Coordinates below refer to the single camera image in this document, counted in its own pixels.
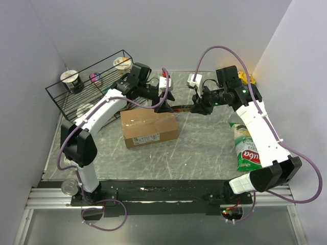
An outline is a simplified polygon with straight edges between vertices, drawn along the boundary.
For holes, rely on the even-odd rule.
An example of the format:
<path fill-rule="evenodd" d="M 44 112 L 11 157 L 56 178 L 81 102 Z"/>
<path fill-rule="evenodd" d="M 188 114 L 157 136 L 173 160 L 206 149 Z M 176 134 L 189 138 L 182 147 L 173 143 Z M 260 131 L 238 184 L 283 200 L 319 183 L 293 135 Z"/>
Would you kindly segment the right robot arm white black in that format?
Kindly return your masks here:
<path fill-rule="evenodd" d="M 194 104 L 191 112 L 209 115 L 215 106 L 231 106 L 249 131 L 262 166 L 228 181 L 223 197 L 233 204 L 244 192 L 264 192 L 287 184 L 301 168 L 302 162 L 299 157 L 292 157 L 287 149 L 280 146 L 267 125 L 268 116 L 258 112 L 259 109 L 262 112 L 266 110 L 256 86 L 243 84 L 236 66 L 218 69 L 216 75 L 220 88 L 213 91 L 204 85 L 201 75 L 189 75 L 186 84 L 196 91 L 192 98 Z"/>

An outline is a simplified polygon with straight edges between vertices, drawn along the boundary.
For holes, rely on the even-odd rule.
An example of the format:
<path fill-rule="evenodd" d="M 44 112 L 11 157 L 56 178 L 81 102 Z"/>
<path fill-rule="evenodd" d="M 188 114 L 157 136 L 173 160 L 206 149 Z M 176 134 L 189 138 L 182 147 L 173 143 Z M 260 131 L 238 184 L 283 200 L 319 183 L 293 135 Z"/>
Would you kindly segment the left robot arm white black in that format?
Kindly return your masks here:
<path fill-rule="evenodd" d="M 171 93 L 169 73 L 161 69 L 164 77 L 157 86 L 148 84 L 151 68 L 134 63 L 131 70 L 113 82 L 106 94 L 91 109 L 76 121 L 64 121 L 61 125 L 59 155 L 71 161 L 77 175 L 77 190 L 89 205 L 96 205 L 102 199 L 101 184 L 97 178 L 94 160 L 98 150 L 94 137 L 105 123 L 128 103 L 142 108 L 135 98 L 152 101 L 149 109 L 163 112 L 168 107 L 167 100 L 174 100 Z"/>

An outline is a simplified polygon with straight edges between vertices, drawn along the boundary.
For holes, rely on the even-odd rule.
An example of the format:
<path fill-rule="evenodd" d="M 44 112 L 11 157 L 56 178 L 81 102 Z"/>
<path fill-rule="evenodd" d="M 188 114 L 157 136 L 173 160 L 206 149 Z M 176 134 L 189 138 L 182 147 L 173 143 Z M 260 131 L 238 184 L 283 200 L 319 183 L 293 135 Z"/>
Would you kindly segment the red black utility knife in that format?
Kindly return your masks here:
<path fill-rule="evenodd" d="M 174 113 L 190 112 L 192 105 L 179 105 L 171 107 Z"/>

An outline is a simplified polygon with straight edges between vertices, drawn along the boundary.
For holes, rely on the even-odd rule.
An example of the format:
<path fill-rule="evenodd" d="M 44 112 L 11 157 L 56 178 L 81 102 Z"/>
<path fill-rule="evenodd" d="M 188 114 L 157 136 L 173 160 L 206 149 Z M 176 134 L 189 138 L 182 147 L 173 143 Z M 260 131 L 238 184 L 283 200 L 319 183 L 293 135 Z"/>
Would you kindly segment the brown cardboard express box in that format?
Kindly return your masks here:
<path fill-rule="evenodd" d="M 178 138 L 179 127 L 172 113 L 133 109 L 120 113 L 126 148 L 135 148 Z"/>

